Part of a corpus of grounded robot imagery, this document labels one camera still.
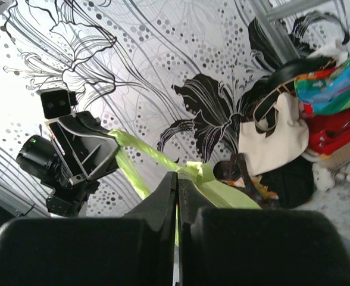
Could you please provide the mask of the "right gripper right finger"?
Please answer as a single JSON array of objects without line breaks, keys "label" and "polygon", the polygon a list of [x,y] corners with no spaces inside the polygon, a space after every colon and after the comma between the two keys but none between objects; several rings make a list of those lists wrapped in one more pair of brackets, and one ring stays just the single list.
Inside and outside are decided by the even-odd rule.
[{"label": "right gripper right finger", "polygon": [[321,213],[219,209],[179,180],[180,285],[350,285],[350,258]]}]

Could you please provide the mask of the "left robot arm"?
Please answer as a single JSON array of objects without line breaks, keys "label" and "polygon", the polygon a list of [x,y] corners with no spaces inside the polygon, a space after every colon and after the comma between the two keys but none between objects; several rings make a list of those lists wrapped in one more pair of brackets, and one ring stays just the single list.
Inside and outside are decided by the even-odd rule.
[{"label": "left robot arm", "polygon": [[49,213],[77,217],[99,180],[118,169],[120,146],[88,111],[50,119],[46,125],[50,138],[31,136],[16,162],[52,190],[46,199]]}]

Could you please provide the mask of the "green trash bag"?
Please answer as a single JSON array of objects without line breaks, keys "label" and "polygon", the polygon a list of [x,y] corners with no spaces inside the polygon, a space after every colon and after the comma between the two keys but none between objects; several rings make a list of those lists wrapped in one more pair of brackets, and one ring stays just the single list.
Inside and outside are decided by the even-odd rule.
[{"label": "green trash bag", "polygon": [[232,209],[260,209],[261,207],[242,191],[216,180],[210,164],[197,161],[188,161],[185,166],[170,160],[165,154],[154,149],[143,140],[119,129],[107,133],[113,137],[121,147],[115,155],[119,169],[130,182],[141,199],[146,199],[152,192],[146,186],[135,165],[125,152],[125,147],[133,147],[149,155],[157,163],[170,172],[176,172],[190,179],[199,194],[218,208]]}]

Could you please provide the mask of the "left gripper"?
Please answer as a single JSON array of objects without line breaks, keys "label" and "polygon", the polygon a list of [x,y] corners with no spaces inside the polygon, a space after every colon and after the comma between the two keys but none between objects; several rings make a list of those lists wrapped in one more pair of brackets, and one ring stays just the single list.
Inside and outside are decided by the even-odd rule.
[{"label": "left gripper", "polygon": [[49,120],[51,165],[44,183],[65,201],[86,201],[100,179],[118,169],[119,144],[89,111]]}]

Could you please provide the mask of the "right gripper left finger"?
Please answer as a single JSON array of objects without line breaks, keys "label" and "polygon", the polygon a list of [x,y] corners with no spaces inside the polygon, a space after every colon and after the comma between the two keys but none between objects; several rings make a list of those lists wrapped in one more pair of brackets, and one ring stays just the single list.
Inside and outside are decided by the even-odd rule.
[{"label": "right gripper left finger", "polygon": [[0,285],[171,285],[177,175],[123,217],[14,219],[0,228]]}]

